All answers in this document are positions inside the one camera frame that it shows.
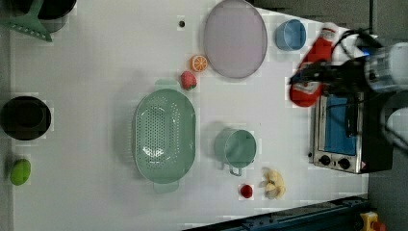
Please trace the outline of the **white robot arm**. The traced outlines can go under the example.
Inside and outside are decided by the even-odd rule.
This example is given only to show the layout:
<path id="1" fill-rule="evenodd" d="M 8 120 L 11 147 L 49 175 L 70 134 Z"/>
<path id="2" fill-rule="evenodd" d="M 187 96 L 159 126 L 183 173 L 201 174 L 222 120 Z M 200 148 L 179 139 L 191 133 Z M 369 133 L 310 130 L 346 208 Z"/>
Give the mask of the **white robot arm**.
<path id="1" fill-rule="evenodd" d="M 304 63 L 289 81 L 290 98 L 299 107 L 313 106 L 322 95 L 348 97 L 370 90 L 407 90 L 407 43 L 373 47 L 367 56 L 343 64 L 326 60 Z"/>

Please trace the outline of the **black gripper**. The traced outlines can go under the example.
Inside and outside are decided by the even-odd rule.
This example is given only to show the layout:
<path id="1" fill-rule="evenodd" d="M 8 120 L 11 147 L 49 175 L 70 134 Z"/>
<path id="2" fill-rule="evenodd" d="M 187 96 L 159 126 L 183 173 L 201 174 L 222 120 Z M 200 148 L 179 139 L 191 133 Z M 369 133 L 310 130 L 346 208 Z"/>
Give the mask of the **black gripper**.
<path id="1" fill-rule="evenodd" d="M 340 65 L 328 62 L 304 64 L 289 80 L 290 85 L 309 82 L 325 83 L 325 93 L 337 96 L 348 96 L 367 92 L 370 87 L 365 74 L 366 58 L 348 60 Z"/>

